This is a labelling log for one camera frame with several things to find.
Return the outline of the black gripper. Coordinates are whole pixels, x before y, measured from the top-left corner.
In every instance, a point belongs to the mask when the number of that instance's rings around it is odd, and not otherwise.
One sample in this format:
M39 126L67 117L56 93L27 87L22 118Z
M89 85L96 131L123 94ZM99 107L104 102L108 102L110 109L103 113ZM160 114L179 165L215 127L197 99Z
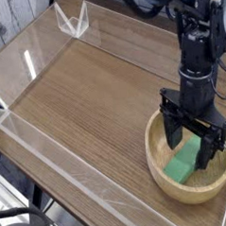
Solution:
M196 169L205 169L226 145L226 118L215 107L218 95L218 65L213 64L204 72L179 69L180 90L162 88L160 112L164 116L165 138L171 149L181 142L183 129L200 138Z

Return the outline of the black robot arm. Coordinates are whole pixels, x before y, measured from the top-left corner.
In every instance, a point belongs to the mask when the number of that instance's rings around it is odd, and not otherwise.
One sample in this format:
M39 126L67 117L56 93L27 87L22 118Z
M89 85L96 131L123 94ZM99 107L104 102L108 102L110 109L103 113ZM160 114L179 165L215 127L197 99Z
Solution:
M173 8L182 51L180 89L160 90L160 112L164 116L165 137L174 149L182 140L183 129L200 138L196 169L208 166L217 151L226 148L226 118L215 106L217 73L226 65L224 0L146 0L152 8L140 9L133 0L123 0L136 15L153 18L164 8Z

